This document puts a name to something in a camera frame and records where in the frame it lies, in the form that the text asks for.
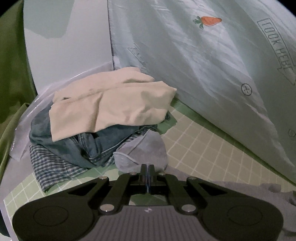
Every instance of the plaid shirt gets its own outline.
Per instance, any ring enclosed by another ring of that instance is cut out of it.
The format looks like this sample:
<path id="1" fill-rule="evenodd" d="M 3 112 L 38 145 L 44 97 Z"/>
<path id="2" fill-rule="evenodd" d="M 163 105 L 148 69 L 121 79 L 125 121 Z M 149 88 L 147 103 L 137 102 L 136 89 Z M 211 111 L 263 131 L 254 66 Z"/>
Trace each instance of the plaid shirt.
<path id="1" fill-rule="evenodd" d="M 157 131 L 157 125 L 145 126 L 130 135 L 130 137 L 122 142 L 117 149 L 120 149 L 125 143 L 130 142 L 137 137 L 145 135 L 149 129 Z M 63 160 L 42 145 L 30 146 L 30 158 L 36 179 L 44 192 L 59 182 L 71 180 L 89 170 L 89 168 L 76 166 Z M 102 166 L 110 166 L 114 163 L 113 153 L 110 153 L 110 158 Z"/>

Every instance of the clothing pile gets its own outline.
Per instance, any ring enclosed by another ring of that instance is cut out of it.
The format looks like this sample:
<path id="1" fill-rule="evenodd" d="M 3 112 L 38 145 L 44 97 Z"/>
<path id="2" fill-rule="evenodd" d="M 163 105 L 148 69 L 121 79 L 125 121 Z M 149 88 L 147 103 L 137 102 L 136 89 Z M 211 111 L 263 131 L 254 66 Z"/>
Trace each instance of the clothing pile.
<path id="1" fill-rule="evenodd" d="M 123 172 L 141 163 L 163 171 L 167 155 L 157 124 L 170 118 L 175 92 L 135 67 L 93 74 L 57 91 L 29 134 L 42 190 L 114 163 Z"/>

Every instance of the metal screw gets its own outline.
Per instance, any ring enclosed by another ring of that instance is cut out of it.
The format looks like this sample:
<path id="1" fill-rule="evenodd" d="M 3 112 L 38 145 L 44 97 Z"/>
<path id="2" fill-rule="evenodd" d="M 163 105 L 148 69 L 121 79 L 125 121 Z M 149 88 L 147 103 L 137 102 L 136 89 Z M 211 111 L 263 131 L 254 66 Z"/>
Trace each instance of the metal screw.
<path id="1" fill-rule="evenodd" d="M 112 204 L 103 204 L 100 206 L 100 209 L 104 212 L 110 212 L 114 210 L 114 206 Z"/>
<path id="2" fill-rule="evenodd" d="M 184 211 L 184 212 L 193 212 L 196 210 L 196 207 L 192 204 L 185 204 L 181 207 L 181 209 Z"/>

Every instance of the denim jeans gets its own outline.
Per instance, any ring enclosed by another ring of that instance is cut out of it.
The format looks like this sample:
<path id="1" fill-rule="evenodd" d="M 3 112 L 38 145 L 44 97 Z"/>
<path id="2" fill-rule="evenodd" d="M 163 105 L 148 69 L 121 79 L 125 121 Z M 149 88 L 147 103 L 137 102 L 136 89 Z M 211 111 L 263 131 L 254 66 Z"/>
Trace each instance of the denim jeans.
<path id="1" fill-rule="evenodd" d="M 96 133 L 81 133 L 56 142 L 50 132 L 50 103 L 32 120 L 29 138 L 32 144 L 42 145 L 63 160 L 80 167 L 104 164 L 117 147 L 143 126 L 113 125 Z"/>

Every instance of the plastic sheet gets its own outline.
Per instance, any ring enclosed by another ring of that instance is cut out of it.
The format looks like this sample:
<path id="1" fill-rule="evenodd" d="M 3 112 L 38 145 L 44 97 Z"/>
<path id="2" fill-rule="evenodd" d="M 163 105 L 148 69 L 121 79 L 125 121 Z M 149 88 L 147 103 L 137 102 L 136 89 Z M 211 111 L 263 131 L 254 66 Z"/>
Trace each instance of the plastic sheet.
<path id="1" fill-rule="evenodd" d="M 61 80 L 57 83 L 49 85 L 45 90 L 43 90 L 41 94 L 39 94 L 35 98 L 35 100 L 31 103 L 28 109 L 21 116 L 19 124 L 15 129 L 15 137 L 9 155 L 14 160 L 20 161 L 21 157 L 24 154 L 24 151 L 30 145 L 29 132 L 31 130 L 31 121 L 41 110 L 43 110 L 52 101 L 54 93 L 56 91 L 66 87 L 68 84 L 75 80 L 82 79 L 91 74 L 113 70 L 113 63 L 107 62 L 100 67 L 81 73 L 72 79 Z"/>

